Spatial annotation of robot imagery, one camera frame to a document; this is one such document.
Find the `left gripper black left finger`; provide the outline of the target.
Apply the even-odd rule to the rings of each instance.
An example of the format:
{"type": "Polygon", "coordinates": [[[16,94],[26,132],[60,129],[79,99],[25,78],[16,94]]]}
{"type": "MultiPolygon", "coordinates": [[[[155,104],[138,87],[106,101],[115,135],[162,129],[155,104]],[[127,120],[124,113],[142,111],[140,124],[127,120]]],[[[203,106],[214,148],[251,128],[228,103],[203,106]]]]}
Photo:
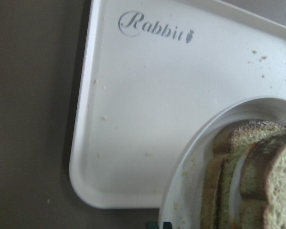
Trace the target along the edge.
{"type": "Polygon", "coordinates": [[[146,229],[158,229],[158,223],[156,221],[146,222],[145,228],[146,229]]]}

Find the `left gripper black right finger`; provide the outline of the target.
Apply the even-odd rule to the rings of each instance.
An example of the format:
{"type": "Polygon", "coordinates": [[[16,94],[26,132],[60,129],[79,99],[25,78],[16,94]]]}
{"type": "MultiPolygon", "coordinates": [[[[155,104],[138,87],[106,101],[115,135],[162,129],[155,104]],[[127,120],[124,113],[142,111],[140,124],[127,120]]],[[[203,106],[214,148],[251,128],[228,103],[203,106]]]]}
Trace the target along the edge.
{"type": "Polygon", "coordinates": [[[172,224],[171,222],[163,222],[163,229],[172,229],[172,224]]]}

